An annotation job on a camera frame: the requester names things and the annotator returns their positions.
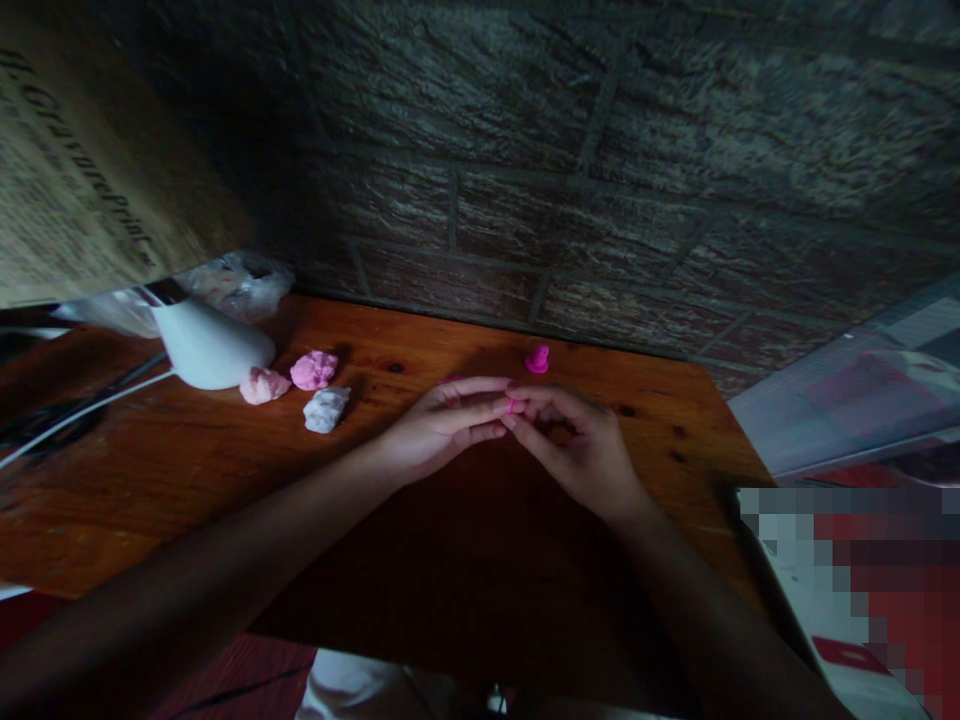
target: pixelated area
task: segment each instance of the pixelated area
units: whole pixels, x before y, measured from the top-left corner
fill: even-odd
[[[960,490],[743,488],[740,508],[788,570],[781,584],[810,591],[791,599],[808,635],[824,627],[811,611],[828,608],[830,630],[862,643],[930,715],[960,718]],[[817,650],[844,699],[840,665]]]

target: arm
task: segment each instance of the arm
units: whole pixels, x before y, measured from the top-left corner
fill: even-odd
[[[827,685],[687,542],[637,479],[616,415],[559,387],[507,390],[501,418],[567,493],[623,543],[707,717],[852,717]],[[574,433],[558,446],[536,424]]]
[[[505,435],[509,400],[464,401],[509,382],[438,386],[376,440],[97,588],[0,657],[0,716],[146,714],[396,490]]]

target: newspaper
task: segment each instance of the newspaper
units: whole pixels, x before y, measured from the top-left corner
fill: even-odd
[[[253,231],[82,3],[0,0],[0,308],[158,280]]]

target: wrist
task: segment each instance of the wrist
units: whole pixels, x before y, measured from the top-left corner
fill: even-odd
[[[621,542],[632,542],[647,534],[663,517],[663,511],[644,491],[622,511],[603,518],[603,521]]]
[[[370,482],[384,486],[390,494],[401,487],[402,472],[390,462],[390,455],[380,438],[374,438],[351,450],[341,462],[349,466],[352,474],[368,478]]]

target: brick wall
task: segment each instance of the brick wall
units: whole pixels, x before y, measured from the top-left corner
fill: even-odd
[[[955,0],[93,5],[308,291],[731,396],[960,270]]]

